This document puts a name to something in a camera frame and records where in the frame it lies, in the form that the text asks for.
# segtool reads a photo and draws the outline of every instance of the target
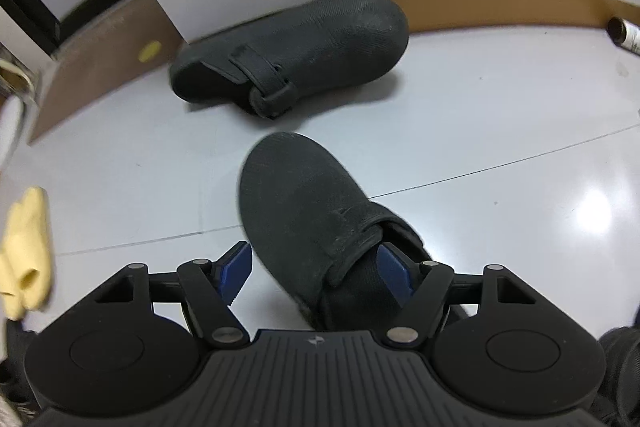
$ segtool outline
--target yellow sticker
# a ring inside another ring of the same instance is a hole
[[[142,63],[150,61],[156,55],[160,53],[162,44],[158,41],[151,41],[144,48],[140,50],[138,54],[138,60]]]

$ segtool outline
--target black shoe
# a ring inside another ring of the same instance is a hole
[[[187,102],[226,98],[275,118],[304,96],[379,78],[408,38],[391,0],[315,0],[191,44],[169,76]]]
[[[429,259],[404,220],[299,134],[271,134],[249,153],[239,210],[258,257],[316,329],[377,330],[399,312],[376,267],[382,242],[416,263]]]

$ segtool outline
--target tan baseboard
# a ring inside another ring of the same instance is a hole
[[[182,37],[156,0],[126,0],[60,49],[29,143],[140,75],[174,60]]]
[[[604,28],[613,16],[640,24],[640,7],[620,0],[393,0],[409,30],[497,25],[560,25]]]

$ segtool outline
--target white tile floor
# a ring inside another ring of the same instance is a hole
[[[0,216],[29,185],[50,198],[56,285],[27,324],[44,327],[132,261],[165,271],[220,256],[242,237],[242,159],[264,134],[296,130],[434,258],[469,272],[506,264],[600,335],[640,304],[638,108],[640,57],[575,28],[413,36],[385,78],[273,123],[230,105],[190,112],[155,71],[21,144],[2,173]],[[234,304],[244,324],[302,327],[255,270]]]

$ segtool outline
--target black metal frame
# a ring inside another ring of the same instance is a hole
[[[0,0],[0,7],[51,55],[71,35],[119,1],[85,0],[62,20],[58,20],[41,0]]]

